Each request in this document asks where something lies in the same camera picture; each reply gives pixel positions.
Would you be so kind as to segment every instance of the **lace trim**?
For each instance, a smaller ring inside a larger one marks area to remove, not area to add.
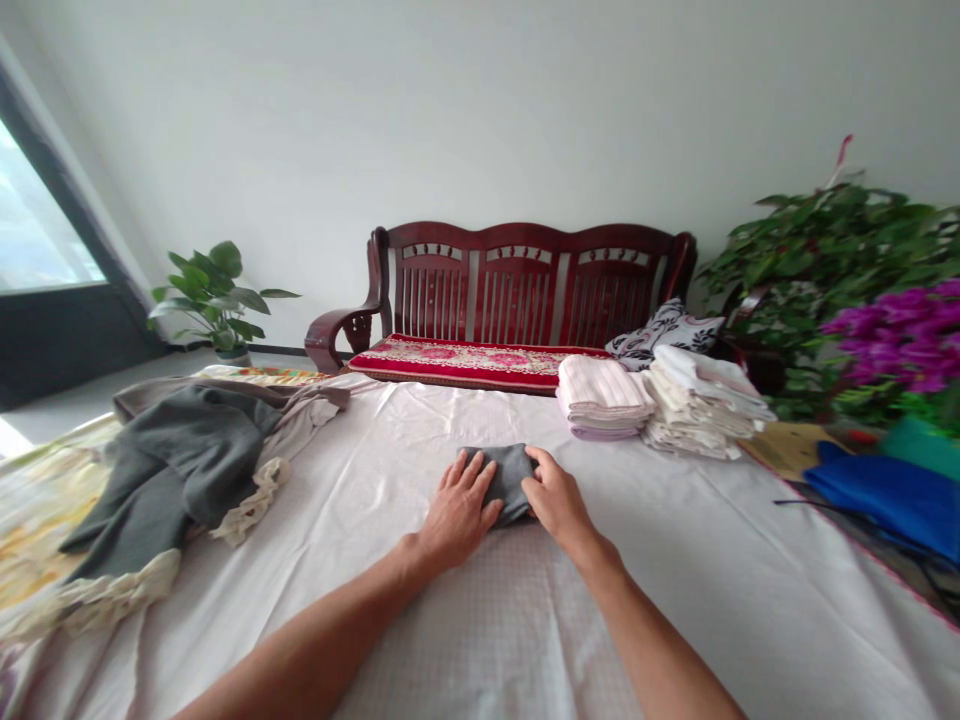
[[[8,637],[31,642],[61,626],[73,636],[112,627],[127,615],[167,597],[179,570],[180,551],[174,548],[157,555],[139,572],[74,580],[31,607]]]
[[[273,493],[290,479],[290,463],[274,458],[257,470],[253,482],[257,491],[243,500],[223,517],[223,522],[210,535],[222,538],[230,547],[237,547],[247,539],[247,530],[256,525],[273,503]]]

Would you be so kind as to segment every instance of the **floor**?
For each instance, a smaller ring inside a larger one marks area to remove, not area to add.
[[[309,358],[298,355],[251,353],[258,367],[315,371]],[[0,457],[11,457],[42,445],[69,430],[110,412],[110,398],[125,387],[156,377],[189,375],[218,364],[208,348],[171,353],[143,365],[121,370],[58,395],[0,413]]]

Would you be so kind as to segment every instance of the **person's left hand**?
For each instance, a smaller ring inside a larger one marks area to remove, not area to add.
[[[467,452],[460,451],[443,474],[426,522],[417,533],[426,558],[437,572],[466,562],[503,510],[503,500],[493,500],[483,507],[483,496],[497,463],[480,472],[482,465],[482,452],[478,451],[467,465]]]

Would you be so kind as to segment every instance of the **stack of folded towels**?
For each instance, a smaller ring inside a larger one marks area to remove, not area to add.
[[[616,360],[571,355],[560,363],[557,398],[581,440],[623,440],[640,433],[656,410],[639,373]]]
[[[751,438],[777,419],[738,365],[670,345],[657,345],[653,355],[640,373],[656,404],[641,432],[651,447],[733,460],[740,457],[735,438]]]

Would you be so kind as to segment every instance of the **gray garment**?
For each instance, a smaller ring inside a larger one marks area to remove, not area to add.
[[[149,410],[178,390],[196,385],[199,387],[219,388],[230,392],[249,395],[262,400],[270,407],[287,412],[294,405],[313,397],[323,397],[346,410],[350,403],[350,391],[342,388],[322,388],[316,384],[304,386],[291,385],[254,385],[233,380],[200,377],[169,377],[146,380],[131,385],[113,396],[113,414],[126,425],[141,413]]]
[[[477,450],[483,450],[483,467],[492,461],[497,461],[497,472],[490,481],[487,494],[483,496],[483,504],[491,500],[503,500],[503,510],[494,527],[503,527],[527,516],[530,503],[523,492],[520,483],[525,477],[532,477],[533,471],[539,463],[524,452],[526,444],[506,445],[502,447],[465,447],[467,462],[473,459]]]
[[[192,523],[218,527],[256,492],[257,458],[280,418],[256,397],[189,385],[130,421],[103,495],[60,546],[89,549],[68,582],[137,572],[181,547]]]

